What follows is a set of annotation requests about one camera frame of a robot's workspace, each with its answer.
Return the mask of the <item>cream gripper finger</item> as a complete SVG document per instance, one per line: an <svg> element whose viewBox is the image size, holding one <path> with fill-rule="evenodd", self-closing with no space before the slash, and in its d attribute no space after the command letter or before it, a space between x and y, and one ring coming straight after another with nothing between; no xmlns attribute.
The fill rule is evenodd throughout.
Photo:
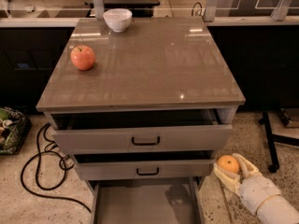
<svg viewBox="0 0 299 224"><path fill-rule="evenodd" d="M239 193L240 175L221 168L217 163L214 164L214 173L221 183L234 194Z"/></svg>
<svg viewBox="0 0 299 224"><path fill-rule="evenodd" d="M245 159L242 155L234 153L233 157L236 158L239 163L243 178L263 175L253 163Z"/></svg>

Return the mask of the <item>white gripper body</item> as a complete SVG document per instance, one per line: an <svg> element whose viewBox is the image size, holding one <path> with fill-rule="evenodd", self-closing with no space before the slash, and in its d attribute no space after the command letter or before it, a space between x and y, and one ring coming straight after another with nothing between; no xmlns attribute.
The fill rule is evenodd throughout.
<svg viewBox="0 0 299 224"><path fill-rule="evenodd" d="M258 209L266 201L280 195L280 189L264 176L253 176L244 179L239 189L241 202L253 215L257 214Z"/></svg>

